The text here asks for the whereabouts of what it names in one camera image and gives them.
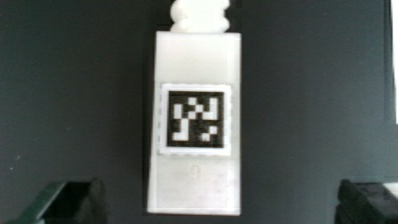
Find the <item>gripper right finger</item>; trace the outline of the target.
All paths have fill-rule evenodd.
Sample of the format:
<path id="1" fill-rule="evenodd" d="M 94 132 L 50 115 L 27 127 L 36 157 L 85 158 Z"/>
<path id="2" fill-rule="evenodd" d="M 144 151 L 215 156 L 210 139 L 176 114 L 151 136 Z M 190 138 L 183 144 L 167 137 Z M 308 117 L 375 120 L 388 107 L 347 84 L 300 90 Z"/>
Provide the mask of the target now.
<path id="1" fill-rule="evenodd" d="M 382 183 L 341 180 L 334 224 L 398 224 L 398 197 Z"/>

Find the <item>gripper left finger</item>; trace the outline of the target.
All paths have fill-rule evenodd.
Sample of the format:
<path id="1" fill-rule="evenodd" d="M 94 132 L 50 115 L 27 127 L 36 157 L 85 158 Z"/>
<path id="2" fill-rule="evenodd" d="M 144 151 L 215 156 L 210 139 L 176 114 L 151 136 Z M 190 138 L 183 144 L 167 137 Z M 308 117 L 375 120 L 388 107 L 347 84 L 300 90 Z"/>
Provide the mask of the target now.
<path id="1" fill-rule="evenodd" d="M 52 182 L 11 224 L 109 224 L 103 181 Z"/>

